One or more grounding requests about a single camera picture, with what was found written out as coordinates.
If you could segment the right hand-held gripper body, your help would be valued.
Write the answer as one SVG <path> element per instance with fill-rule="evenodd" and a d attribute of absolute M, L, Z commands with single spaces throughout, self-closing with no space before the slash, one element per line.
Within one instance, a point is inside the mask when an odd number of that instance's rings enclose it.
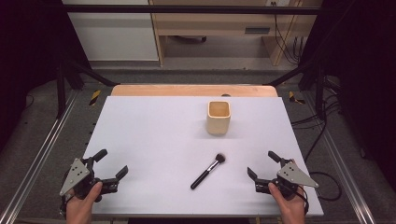
<path fill-rule="evenodd" d="M 255 190 L 260 193 L 269 194 L 269 183 L 273 183 L 281 192 L 285 199 L 291 199 L 296 195 L 297 189 L 300 186 L 308 186 L 317 188 L 318 183 L 309 175 L 304 173 L 293 160 L 275 159 L 279 162 L 281 169 L 276 173 L 276 178 L 266 180 L 258 178 L 254 175 Z"/>

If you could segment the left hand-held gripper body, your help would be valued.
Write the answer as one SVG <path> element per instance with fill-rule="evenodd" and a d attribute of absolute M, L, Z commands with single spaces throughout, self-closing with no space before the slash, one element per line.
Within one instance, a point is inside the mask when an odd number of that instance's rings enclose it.
<path fill-rule="evenodd" d="M 65 174 L 64 183 L 60 190 L 60 196 L 64 202 L 68 202 L 73 196 L 81 200 L 85 199 L 98 182 L 101 182 L 103 186 L 99 196 L 95 199 L 97 202 L 102 200 L 104 194 L 118 191 L 120 175 L 109 179 L 100 179 L 95 176 L 93 164 L 99 160 L 97 157 L 74 160 L 69 171 Z"/>

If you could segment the black makeup brush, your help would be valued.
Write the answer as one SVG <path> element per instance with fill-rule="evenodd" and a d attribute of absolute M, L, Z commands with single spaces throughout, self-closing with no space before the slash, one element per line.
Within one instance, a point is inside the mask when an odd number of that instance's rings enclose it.
<path fill-rule="evenodd" d="M 196 189 L 204 179 L 220 164 L 225 162 L 225 156 L 219 153 L 215 160 L 194 180 L 191 184 L 191 189 Z"/>

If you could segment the beige square cup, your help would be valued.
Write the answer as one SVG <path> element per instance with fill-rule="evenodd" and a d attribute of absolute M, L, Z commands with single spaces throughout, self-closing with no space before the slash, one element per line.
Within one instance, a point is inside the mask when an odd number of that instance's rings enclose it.
<path fill-rule="evenodd" d="M 210 134 L 226 134 L 231 120 L 231 106 L 226 101 L 211 101 L 207 105 L 206 130 Z"/>

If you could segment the person's right hand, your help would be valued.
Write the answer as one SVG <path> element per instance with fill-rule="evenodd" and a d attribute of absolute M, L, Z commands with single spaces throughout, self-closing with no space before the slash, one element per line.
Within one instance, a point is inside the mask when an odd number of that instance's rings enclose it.
<path fill-rule="evenodd" d="M 283 224 L 305 224 L 304 200 L 295 196 L 286 200 L 275 184 L 269 183 L 268 188 L 275 199 L 281 213 Z"/>

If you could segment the yellow clamp left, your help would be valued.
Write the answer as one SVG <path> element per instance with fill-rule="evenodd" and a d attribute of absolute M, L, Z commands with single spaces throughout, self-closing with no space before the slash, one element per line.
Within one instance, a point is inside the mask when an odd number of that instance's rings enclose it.
<path fill-rule="evenodd" d="M 93 92 L 92 98 L 91 98 L 91 100 L 89 102 L 89 105 L 95 105 L 100 93 L 101 93 L 100 90 L 96 90 L 96 91 Z"/>

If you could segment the yellow clamp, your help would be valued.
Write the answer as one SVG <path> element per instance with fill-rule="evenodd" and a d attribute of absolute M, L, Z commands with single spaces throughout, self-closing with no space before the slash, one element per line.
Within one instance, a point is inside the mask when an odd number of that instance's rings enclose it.
<path fill-rule="evenodd" d="M 305 100 L 301 100 L 301 99 L 297 99 L 293 93 L 293 91 L 289 91 L 289 99 L 290 102 L 296 103 L 296 104 L 300 104 L 300 105 L 304 105 L 305 104 Z"/>
<path fill-rule="evenodd" d="M 101 93 L 100 90 L 96 90 L 96 91 L 93 92 L 92 98 L 91 98 L 91 100 L 89 102 L 89 105 L 95 105 L 100 93 Z"/>

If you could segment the yellow clamp right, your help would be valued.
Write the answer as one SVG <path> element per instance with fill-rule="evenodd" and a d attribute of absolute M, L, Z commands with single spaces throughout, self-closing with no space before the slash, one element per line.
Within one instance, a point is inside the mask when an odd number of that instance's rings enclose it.
<path fill-rule="evenodd" d="M 305 104 L 305 100 L 301 100 L 301 99 L 297 99 L 293 93 L 293 91 L 289 91 L 289 99 L 290 102 L 296 103 L 296 104 L 300 104 L 300 105 L 304 105 Z"/>

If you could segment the wooden table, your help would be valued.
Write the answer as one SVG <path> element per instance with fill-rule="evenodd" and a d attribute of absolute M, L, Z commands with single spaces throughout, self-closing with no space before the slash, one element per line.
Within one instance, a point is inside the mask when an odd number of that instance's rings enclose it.
<path fill-rule="evenodd" d="M 117 85 L 111 96 L 222 96 L 277 97 L 272 86 L 263 85 L 183 85 L 183 84 L 133 84 Z"/>

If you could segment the grey desk label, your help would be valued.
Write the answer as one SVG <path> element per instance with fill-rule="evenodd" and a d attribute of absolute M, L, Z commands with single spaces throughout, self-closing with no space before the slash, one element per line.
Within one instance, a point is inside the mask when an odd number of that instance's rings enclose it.
<path fill-rule="evenodd" d="M 246 27 L 246 35 L 268 35 L 271 31 L 270 27 Z"/>

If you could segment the black curtain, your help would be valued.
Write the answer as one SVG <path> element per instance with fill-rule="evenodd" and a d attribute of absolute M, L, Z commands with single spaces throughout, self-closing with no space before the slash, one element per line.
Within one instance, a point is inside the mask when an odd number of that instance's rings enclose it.
<path fill-rule="evenodd" d="M 396 0 L 323 0 L 334 14 L 319 15 L 303 59 L 319 55 L 327 75 L 341 82 L 341 102 L 351 129 L 396 191 Z"/>
<path fill-rule="evenodd" d="M 25 108 L 27 93 L 56 78 L 66 60 L 88 58 L 63 0 L 0 0 L 0 151 Z"/>

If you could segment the black chair castor base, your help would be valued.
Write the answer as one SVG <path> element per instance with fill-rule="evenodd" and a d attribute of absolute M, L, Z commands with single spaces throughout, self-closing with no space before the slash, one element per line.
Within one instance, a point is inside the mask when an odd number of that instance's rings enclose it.
<path fill-rule="evenodd" d="M 201 43 L 205 43 L 207 40 L 206 36 L 197 37 L 197 36 L 172 35 L 170 37 L 175 41 L 185 44 L 201 44 Z"/>

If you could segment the light wooden desk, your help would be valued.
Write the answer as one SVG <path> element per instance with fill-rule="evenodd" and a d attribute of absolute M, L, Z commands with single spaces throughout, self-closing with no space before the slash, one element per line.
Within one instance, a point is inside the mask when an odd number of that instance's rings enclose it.
<path fill-rule="evenodd" d="M 288 7 L 320 7 L 323 0 L 290 0 Z M 269 0 L 148 0 L 152 6 L 269 7 Z M 154 13 L 158 36 L 259 36 L 272 65 L 282 61 L 285 47 L 295 36 L 307 38 L 314 15 Z M 246 27 L 270 27 L 268 35 L 246 35 Z"/>

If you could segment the aluminium floor rail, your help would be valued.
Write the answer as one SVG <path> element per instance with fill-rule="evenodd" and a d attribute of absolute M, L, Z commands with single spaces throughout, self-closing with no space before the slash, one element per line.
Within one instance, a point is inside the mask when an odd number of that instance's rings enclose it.
<path fill-rule="evenodd" d="M 75 105 L 78 95 L 79 91 L 70 91 L 64 112 L 54 121 L 49 133 L 45 138 L 45 141 L 38 150 L 35 159 L 33 160 L 25 177 L 17 188 L 13 198 L 8 203 L 4 212 L 0 215 L 0 224 L 13 224 L 16 220 L 18 213 L 21 211 L 27 196 L 29 195 L 35 181 L 37 180 L 37 177 L 41 172 L 48 155 L 51 153 L 52 148 L 56 143 L 56 140 Z"/>
<path fill-rule="evenodd" d="M 351 171 L 352 168 L 360 168 L 360 164 L 355 163 L 360 156 L 359 145 L 347 127 L 337 96 L 328 94 L 323 100 L 325 120 L 323 123 L 318 121 L 318 142 L 306 155 L 306 160 L 313 160 L 313 155 L 320 152 L 318 148 L 323 147 L 360 224 L 376 224 L 358 186 L 357 177 Z"/>

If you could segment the black frame crossbar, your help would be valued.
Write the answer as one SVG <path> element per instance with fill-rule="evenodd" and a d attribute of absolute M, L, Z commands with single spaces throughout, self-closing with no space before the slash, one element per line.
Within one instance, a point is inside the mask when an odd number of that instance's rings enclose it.
<path fill-rule="evenodd" d="M 81 13 L 194 13 L 319 15 L 322 7 L 234 7 L 234 6 L 146 6 L 146 5 L 62 5 L 66 12 Z"/>

